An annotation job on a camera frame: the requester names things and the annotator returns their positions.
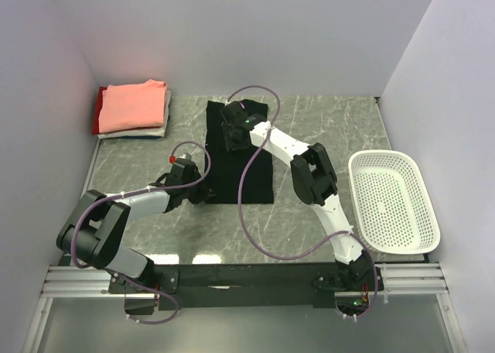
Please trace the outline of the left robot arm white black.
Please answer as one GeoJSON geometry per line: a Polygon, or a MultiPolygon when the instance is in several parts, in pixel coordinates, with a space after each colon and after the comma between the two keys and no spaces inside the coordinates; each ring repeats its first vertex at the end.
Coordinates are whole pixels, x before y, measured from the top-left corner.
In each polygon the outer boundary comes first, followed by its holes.
{"type": "Polygon", "coordinates": [[[172,163],[168,173],[147,186],[141,194],[103,194],[87,191],[56,238],[56,247],[95,269],[127,276],[136,292],[157,289],[155,263],[147,256],[121,245],[128,223],[178,208],[184,200],[199,204],[210,190],[201,180],[197,165],[186,158],[172,163]]]}

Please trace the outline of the black t shirt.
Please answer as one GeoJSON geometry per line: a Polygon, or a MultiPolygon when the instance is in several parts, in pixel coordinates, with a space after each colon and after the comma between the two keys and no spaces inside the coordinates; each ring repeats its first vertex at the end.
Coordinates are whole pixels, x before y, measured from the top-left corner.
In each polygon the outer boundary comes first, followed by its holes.
{"type": "MultiPolygon", "coordinates": [[[[206,200],[207,204],[236,204],[241,174],[257,148],[228,152],[225,147],[222,129],[223,119],[220,110],[224,105],[220,102],[208,101],[206,108],[207,134],[205,146],[210,154],[211,168],[205,183],[213,191],[213,196],[206,200]]],[[[251,164],[244,179],[242,190],[244,204],[273,204],[273,162],[272,155],[260,151],[251,164]]]]}

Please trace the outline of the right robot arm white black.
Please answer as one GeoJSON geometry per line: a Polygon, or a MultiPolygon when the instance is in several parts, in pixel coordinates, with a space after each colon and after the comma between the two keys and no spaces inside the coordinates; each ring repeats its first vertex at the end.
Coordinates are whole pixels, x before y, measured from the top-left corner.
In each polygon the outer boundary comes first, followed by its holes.
{"type": "Polygon", "coordinates": [[[249,115],[240,101],[227,103],[221,111],[224,134],[229,150],[254,146],[256,151],[243,168],[237,189],[237,209],[241,227],[249,242],[262,254],[272,259],[289,261],[302,259],[331,242],[334,259],[343,268],[340,283],[348,290],[357,290],[365,284],[367,275],[373,276],[374,292],[379,290],[377,267],[366,245],[353,232],[345,215],[337,189],[337,176],[325,147],[310,145],[292,138],[259,114],[249,115]],[[281,160],[291,170],[292,186],[297,198],[317,215],[326,237],[299,255],[280,256],[263,249],[251,236],[244,221],[242,194],[244,180],[258,155],[265,151],[281,160]]]}

